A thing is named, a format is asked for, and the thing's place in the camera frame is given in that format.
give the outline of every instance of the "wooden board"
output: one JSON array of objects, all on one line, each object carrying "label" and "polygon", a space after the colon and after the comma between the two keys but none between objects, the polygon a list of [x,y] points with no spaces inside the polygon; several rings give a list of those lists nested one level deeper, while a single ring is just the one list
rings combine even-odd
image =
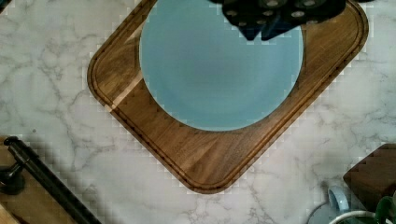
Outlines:
[{"label": "wooden board", "polygon": [[[5,136],[0,136],[0,166],[8,166],[15,162],[13,156],[3,144],[5,139]],[[10,213],[21,220],[21,224],[76,223],[29,172],[23,170],[22,175],[25,179],[23,192],[18,195],[0,193],[0,202]]]},{"label": "wooden board", "polygon": [[7,210],[0,204],[0,223],[2,224],[20,224]]},{"label": "wooden board", "polygon": [[139,37],[155,2],[143,0],[96,52],[88,85],[94,97],[176,178],[200,193],[220,192],[244,173],[356,56],[368,35],[367,18],[353,2],[330,21],[303,26],[303,67],[283,104],[244,129],[206,132],[167,115],[142,80]]},{"label": "wooden board", "polygon": [[345,175],[344,180],[370,212],[379,201],[396,193],[396,144],[385,144],[361,160]]}]

